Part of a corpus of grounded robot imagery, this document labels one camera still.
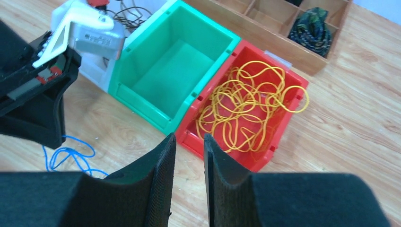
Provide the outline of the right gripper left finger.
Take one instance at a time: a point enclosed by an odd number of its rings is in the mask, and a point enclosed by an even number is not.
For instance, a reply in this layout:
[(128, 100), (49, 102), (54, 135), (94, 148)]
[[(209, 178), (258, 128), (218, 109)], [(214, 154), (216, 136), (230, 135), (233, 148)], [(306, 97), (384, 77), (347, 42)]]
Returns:
[(2, 172), (3, 227), (166, 227), (176, 137), (106, 178), (82, 172)]

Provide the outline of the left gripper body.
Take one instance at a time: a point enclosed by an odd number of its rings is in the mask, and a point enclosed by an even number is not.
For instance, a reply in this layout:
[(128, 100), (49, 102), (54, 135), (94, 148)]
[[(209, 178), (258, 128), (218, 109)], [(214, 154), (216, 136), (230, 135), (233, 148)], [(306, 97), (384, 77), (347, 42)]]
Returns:
[(0, 117), (44, 92), (64, 95), (76, 81), (81, 56), (73, 49), (56, 56), (39, 68), (33, 67), (38, 60), (46, 32), (27, 43), (5, 22), (0, 23)]

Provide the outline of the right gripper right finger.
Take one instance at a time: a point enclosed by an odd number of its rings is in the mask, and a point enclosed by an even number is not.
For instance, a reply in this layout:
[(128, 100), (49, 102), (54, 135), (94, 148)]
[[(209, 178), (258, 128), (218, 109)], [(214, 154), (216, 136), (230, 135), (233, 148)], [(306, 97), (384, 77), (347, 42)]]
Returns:
[(207, 134), (211, 227), (388, 227), (370, 187), (347, 173), (254, 173)]

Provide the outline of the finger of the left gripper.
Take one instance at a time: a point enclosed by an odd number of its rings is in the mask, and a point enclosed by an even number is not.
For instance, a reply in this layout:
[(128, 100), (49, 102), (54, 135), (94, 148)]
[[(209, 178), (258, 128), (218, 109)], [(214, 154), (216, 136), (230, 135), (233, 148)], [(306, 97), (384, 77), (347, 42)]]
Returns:
[(0, 118), (0, 133), (55, 149), (65, 142), (63, 95), (44, 92)]

